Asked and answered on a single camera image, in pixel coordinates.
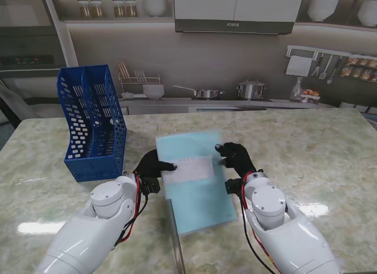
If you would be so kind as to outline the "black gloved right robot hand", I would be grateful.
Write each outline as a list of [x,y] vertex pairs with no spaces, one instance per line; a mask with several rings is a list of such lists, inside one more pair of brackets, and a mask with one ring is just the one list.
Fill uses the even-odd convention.
[[216,144],[215,150],[222,158],[221,163],[227,168],[234,169],[241,178],[249,172],[257,171],[246,148],[241,144],[233,142]]

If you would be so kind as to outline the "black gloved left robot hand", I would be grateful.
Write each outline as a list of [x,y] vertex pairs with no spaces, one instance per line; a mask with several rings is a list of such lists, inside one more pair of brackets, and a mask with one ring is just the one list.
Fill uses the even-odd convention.
[[158,159],[157,150],[151,150],[146,153],[140,160],[138,166],[133,171],[140,178],[160,178],[163,171],[175,171],[177,165],[163,162]]

